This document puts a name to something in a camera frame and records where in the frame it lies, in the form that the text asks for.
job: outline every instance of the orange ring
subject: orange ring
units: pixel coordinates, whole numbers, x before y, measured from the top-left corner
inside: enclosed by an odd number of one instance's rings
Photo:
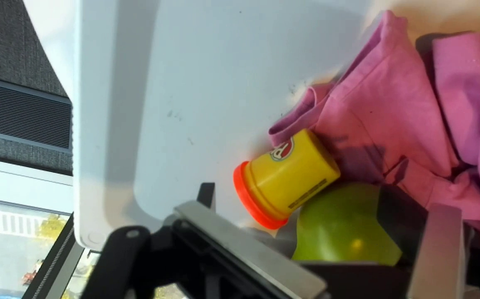
[[[246,180],[244,180],[244,171],[246,166],[249,163],[244,161],[241,163],[236,170],[234,170],[234,186],[236,186],[236,193],[243,203],[243,206],[251,213],[251,216],[264,228],[268,230],[279,230],[283,226],[286,226],[288,220],[278,220],[278,218],[271,218],[269,215],[266,215],[263,211],[263,208],[258,205],[258,201],[254,200],[254,196],[251,195]]]

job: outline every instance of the purple fabric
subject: purple fabric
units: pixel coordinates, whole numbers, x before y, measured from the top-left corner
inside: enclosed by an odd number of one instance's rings
[[[386,12],[342,80],[311,87],[269,137],[309,128],[346,180],[397,185],[425,208],[480,220],[480,35],[435,42],[434,62],[439,100],[406,20]]]

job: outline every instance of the white plastic tray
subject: white plastic tray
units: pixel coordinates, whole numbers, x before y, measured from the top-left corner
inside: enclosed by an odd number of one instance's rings
[[[244,223],[231,171],[268,148],[266,130],[308,78],[334,73],[384,9],[411,37],[480,30],[480,2],[444,0],[27,0],[75,105],[78,241],[151,230],[218,185],[216,211]]]

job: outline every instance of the yellow container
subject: yellow container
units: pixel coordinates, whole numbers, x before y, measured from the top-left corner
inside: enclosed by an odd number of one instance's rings
[[[251,216],[268,230],[283,228],[294,210],[341,176],[337,163],[309,130],[273,151],[241,163],[234,186]]]

